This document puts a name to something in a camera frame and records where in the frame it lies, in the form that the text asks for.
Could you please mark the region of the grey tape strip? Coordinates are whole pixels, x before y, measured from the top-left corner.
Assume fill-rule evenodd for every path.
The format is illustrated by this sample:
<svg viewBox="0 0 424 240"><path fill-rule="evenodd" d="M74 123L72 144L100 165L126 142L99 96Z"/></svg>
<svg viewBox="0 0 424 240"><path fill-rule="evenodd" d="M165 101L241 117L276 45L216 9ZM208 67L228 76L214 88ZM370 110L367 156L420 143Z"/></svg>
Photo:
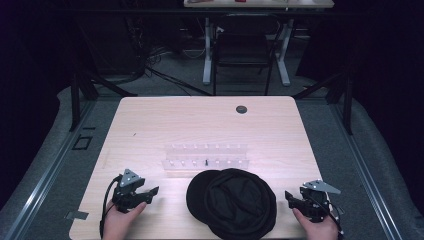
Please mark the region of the grey tape strip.
<svg viewBox="0 0 424 240"><path fill-rule="evenodd" d="M87 217L88 217L88 213L87 212L81 212L81 211L69 211L65 215L65 218L68 219L68 220L75 220L75 219L86 220Z"/></svg>

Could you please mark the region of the black metal stand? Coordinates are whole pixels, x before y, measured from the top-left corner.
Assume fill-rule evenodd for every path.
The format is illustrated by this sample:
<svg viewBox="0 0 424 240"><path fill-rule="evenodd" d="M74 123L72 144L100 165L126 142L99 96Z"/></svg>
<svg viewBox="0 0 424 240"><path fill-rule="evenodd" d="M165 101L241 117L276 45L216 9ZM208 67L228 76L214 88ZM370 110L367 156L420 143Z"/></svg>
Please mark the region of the black metal stand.
<svg viewBox="0 0 424 240"><path fill-rule="evenodd" d="M301 92L295 94L293 98L296 100L303 99L324 87L329 88L325 96L328 104L337 104L340 99L343 99L342 125L346 132L352 135L353 79L351 78L350 71L342 70L341 72L337 72L323 81L306 87Z"/></svg>
<svg viewBox="0 0 424 240"><path fill-rule="evenodd" d="M92 71L77 69L72 77L70 85L72 108L72 123L70 131L74 131L81 121L80 93L82 93L89 101L95 101L99 97L99 93L96 90L94 83L98 83L122 97L135 97L134 93L130 93L118 87Z"/></svg>

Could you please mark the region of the black cap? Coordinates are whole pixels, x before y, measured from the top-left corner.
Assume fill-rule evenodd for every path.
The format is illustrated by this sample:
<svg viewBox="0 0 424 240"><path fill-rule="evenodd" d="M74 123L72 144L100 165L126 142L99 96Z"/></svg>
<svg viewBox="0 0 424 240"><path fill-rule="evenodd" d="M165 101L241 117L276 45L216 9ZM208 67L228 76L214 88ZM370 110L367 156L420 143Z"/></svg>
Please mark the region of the black cap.
<svg viewBox="0 0 424 240"><path fill-rule="evenodd" d="M276 224L274 192L260 177L240 169L197 174L188 185L186 205L223 240L260 240Z"/></svg>

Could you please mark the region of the person's right hand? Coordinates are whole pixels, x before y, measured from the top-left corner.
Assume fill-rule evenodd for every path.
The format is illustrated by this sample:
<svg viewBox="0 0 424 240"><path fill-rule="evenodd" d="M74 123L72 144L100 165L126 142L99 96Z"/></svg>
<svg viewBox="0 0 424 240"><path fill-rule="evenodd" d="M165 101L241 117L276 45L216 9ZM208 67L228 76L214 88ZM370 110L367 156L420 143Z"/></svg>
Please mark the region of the person's right hand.
<svg viewBox="0 0 424 240"><path fill-rule="evenodd" d="M337 225L329 216L325 217L322 222L313 223L298 209L293 208L292 212L305 230L307 240L338 240Z"/></svg>

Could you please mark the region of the black tape square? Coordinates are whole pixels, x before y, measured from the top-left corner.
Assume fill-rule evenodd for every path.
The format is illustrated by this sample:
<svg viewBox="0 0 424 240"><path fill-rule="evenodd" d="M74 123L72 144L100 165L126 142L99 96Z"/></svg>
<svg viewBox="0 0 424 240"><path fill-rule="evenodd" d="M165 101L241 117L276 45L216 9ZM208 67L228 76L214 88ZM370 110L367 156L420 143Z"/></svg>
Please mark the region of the black tape square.
<svg viewBox="0 0 424 240"><path fill-rule="evenodd" d="M73 150L87 150L92 141L92 136L79 135L72 147Z"/></svg>

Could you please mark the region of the white-legged desk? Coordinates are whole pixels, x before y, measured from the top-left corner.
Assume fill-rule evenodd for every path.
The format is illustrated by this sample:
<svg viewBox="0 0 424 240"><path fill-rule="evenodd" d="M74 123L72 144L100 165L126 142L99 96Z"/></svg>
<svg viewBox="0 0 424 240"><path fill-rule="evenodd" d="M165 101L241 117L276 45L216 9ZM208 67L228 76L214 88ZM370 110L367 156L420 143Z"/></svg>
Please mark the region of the white-legged desk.
<svg viewBox="0 0 424 240"><path fill-rule="evenodd" d="M190 8L258 8L265 10L282 10L283 12L293 12L295 10L323 10L334 6L333 0L184 0L184 6ZM287 68L285 65L285 55L293 30L294 20L289 19L283 24L282 46L276 54L277 66L283 86L291 84Z"/></svg>

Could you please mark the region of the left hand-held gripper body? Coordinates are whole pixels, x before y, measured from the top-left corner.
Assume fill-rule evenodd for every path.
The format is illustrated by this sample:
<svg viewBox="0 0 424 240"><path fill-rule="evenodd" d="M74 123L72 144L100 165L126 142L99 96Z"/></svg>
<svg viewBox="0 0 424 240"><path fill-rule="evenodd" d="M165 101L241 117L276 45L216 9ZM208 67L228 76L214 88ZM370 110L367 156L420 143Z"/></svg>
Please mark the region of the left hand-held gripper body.
<svg viewBox="0 0 424 240"><path fill-rule="evenodd" d="M138 206L135 201L136 190L143 186L145 179L130 169L125 169L123 175L118 180L118 185L114 189L112 202L118 211L127 213L130 209Z"/></svg>

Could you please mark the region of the black chair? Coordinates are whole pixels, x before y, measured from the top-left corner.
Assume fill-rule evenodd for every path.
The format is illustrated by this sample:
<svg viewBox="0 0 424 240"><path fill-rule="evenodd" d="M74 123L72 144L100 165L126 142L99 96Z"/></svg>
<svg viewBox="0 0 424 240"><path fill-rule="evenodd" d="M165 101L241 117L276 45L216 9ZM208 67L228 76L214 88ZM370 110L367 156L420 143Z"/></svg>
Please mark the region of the black chair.
<svg viewBox="0 0 424 240"><path fill-rule="evenodd" d="M226 14L215 19L212 51L213 94L219 67L267 68L264 95L268 94L278 39L283 24L273 14Z"/></svg>

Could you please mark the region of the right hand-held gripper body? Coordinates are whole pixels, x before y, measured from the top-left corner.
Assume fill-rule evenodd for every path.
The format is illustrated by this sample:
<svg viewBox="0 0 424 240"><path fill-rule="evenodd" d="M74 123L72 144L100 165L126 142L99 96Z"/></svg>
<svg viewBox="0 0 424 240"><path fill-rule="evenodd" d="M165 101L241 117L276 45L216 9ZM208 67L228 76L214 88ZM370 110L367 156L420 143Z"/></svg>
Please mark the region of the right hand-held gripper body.
<svg viewBox="0 0 424 240"><path fill-rule="evenodd" d="M330 214L328 194L341 193L339 189L320 179L305 182L299 190L305 201L302 214L314 223L322 222Z"/></svg>

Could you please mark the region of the person's left hand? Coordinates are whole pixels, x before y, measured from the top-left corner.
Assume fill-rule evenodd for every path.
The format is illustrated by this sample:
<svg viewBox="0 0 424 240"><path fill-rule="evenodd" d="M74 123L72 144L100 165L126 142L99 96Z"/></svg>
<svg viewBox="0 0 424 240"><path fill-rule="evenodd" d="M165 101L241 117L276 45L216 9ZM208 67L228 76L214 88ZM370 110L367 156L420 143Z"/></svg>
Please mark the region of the person's left hand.
<svg viewBox="0 0 424 240"><path fill-rule="evenodd" d="M112 201L107 203L108 213L104 219L102 240L124 240L132 223L147 207L145 202L140 203L128 213L117 210Z"/></svg>

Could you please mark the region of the clear acrylic rack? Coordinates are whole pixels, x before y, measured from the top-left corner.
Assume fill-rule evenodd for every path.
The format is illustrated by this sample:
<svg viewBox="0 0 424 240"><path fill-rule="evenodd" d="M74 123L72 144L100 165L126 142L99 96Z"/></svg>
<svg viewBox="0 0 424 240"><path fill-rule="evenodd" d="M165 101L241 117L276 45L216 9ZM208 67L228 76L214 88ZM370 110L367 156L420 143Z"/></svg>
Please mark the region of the clear acrylic rack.
<svg viewBox="0 0 424 240"><path fill-rule="evenodd" d="M249 163L246 144L171 144L165 147L162 160L163 168L168 171L245 170Z"/></svg>

